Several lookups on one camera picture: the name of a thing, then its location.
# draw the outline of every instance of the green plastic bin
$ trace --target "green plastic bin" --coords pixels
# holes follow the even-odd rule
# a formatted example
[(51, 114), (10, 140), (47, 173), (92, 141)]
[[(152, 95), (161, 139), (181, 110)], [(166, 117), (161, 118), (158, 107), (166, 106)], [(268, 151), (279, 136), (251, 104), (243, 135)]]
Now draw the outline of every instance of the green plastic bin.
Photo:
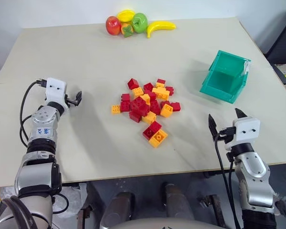
[(219, 50), (200, 92), (234, 103), (246, 84), (250, 62)]

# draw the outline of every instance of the beige tabletop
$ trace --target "beige tabletop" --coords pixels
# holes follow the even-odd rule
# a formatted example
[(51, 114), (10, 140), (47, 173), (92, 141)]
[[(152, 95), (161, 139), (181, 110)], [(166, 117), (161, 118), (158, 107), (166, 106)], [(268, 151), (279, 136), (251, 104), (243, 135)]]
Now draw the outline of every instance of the beige tabletop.
[[(286, 90), (236, 18), (174, 21), (174, 31), (111, 36), (104, 24), (24, 29), (0, 72), (0, 186), (14, 183), (26, 149), (19, 139), (19, 110), (28, 85), (54, 77), (68, 95), (83, 91), (82, 103), (58, 127), (57, 159), (63, 182), (218, 169), (208, 114), (219, 128), (231, 126), (234, 108), (261, 120), (254, 149), (269, 164), (286, 163)], [(234, 104), (199, 92), (218, 50), (252, 60), (247, 84)], [(168, 133), (159, 148), (142, 136), (147, 124), (110, 107), (140, 85), (166, 80), (170, 101), (181, 111), (157, 120)], [(44, 104), (45, 89), (33, 87), (24, 108)], [(223, 143), (220, 151), (228, 167)]]

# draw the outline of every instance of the floor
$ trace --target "floor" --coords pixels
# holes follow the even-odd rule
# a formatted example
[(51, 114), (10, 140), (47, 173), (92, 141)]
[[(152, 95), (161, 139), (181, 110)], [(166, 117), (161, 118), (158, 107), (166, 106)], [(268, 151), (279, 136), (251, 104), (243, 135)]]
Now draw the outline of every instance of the floor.
[[(271, 166), (270, 184), (282, 196), (286, 196), (286, 165)], [(235, 199), (235, 208), (238, 220), (242, 225), (241, 209), (238, 201), (238, 180), (233, 173), (233, 194)], [(121, 179), (109, 179), (93, 181), (93, 185), (99, 192), (105, 205), (108, 205), (111, 199), (121, 191), (131, 191), (136, 197), (136, 206), (134, 210), (134, 219), (148, 217), (165, 217), (165, 211), (161, 205), (160, 186), (163, 182), (176, 184), (188, 198), (194, 217), (198, 221), (216, 224), (212, 207), (202, 208), (197, 200), (198, 197), (217, 194), (221, 200), (221, 207), (228, 228), (233, 229), (233, 219), (231, 218), (231, 209), (228, 205), (225, 186), (221, 175), (205, 178), (203, 173), (184, 173), (161, 176), (131, 177)], [(277, 228), (286, 229), (286, 218), (277, 216)], [(59, 229), (76, 228), (76, 217), (69, 219), (60, 219), (55, 216), (53, 223)], [(93, 220), (86, 222), (87, 229), (93, 229)]]

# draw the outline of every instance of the toy banana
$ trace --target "toy banana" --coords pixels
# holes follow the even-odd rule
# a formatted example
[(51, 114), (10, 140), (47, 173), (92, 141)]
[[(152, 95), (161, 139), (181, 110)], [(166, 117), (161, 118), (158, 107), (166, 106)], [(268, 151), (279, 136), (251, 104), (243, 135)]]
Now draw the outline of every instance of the toy banana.
[(174, 30), (176, 25), (169, 21), (154, 21), (147, 27), (147, 38), (151, 37), (151, 33), (156, 30)]

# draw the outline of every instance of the pile of lego bricks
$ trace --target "pile of lego bricks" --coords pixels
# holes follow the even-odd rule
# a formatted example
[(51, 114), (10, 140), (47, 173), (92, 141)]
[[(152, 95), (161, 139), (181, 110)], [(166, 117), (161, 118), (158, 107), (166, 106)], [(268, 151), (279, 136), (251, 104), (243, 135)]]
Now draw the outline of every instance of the pile of lego bricks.
[(144, 130), (143, 136), (153, 147), (166, 139), (167, 133), (161, 129), (161, 125), (156, 122), (157, 115), (168, 118), (173, 112), (180, 111), (180, 104), (170, 103), (169, 97), (174, 94), (174, 88), (165, 86), (165, 80), (158, 79), (155, 86), (147, 83), (143, 89), (135, 79), (128, 82), (128, 87), (132, 90), (133, 100), (130, 94), (121, 95), (120, 105), (111, 107), (112, 114), (129, 112), (129, 117), (139, 123), (141, 120), (150, 126)]

